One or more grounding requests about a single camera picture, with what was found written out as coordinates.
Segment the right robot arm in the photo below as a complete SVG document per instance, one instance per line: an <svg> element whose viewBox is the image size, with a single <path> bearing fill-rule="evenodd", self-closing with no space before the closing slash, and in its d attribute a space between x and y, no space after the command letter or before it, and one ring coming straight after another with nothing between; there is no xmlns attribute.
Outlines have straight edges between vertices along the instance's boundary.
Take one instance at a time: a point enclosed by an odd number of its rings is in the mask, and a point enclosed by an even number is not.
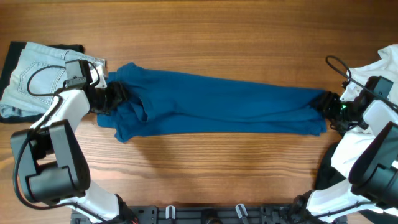
<svg viewBox="0 0 398 224"><path fill-rule="evenodd" d="M354 105L375 138L347 179L296 198L289 211L292 223L333 223L362 210L397 215L397 112L387 100L392 85L384 77L369 78Z"/></svg>

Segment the blue t-shirt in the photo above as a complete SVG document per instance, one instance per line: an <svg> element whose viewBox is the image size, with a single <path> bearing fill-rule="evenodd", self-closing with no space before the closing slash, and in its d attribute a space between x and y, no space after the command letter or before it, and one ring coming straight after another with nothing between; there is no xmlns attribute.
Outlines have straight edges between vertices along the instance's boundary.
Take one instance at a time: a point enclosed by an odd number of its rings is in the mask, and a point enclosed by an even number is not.
<svg viewBox="0 0 398 224"><path fill-rule="evenodd" d="M111 72L129 99L97 123L119 142L183 133L291 133L318 136L324 116L312 103L322 89L277 86L150 70L129 63Z"/></svg>

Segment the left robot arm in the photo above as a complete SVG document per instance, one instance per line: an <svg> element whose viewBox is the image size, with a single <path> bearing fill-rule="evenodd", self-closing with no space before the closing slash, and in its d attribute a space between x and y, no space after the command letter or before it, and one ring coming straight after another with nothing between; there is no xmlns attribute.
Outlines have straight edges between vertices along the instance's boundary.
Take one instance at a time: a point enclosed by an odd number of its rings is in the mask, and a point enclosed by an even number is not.
<svg viewBox="0 0 398 224"><path fill-rule="evenodd" d="M119 83L100 87L100 80L91 76L93 67L87 60L66 62L67 79L52 93L53 104L30 128L11 136L14 192L34 210L70 207L92 223L138 223L120 196L91 180L75 137L86 114L109 113L126 99Z"/></svg>

